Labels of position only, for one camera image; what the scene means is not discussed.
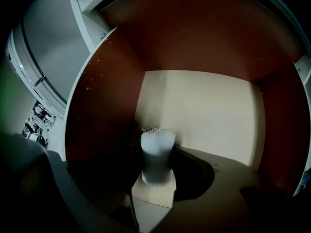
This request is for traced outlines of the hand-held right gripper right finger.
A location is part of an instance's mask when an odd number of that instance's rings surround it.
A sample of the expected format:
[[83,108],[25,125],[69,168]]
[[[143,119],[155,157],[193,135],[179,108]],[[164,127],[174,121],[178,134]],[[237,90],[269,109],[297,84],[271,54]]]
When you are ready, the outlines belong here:
[[240,190],[255,224],[247,233],[309,233],[311,231],[311,188],[292,198],[268,196],[255,187]]

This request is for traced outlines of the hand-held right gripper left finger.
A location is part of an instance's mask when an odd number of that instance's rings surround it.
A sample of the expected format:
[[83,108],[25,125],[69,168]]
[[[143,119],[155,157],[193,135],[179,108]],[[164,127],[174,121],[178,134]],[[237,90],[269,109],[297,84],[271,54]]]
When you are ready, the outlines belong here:
[[130,233],[78,189],[56,152],[19,134],[0,135],[3,233]]

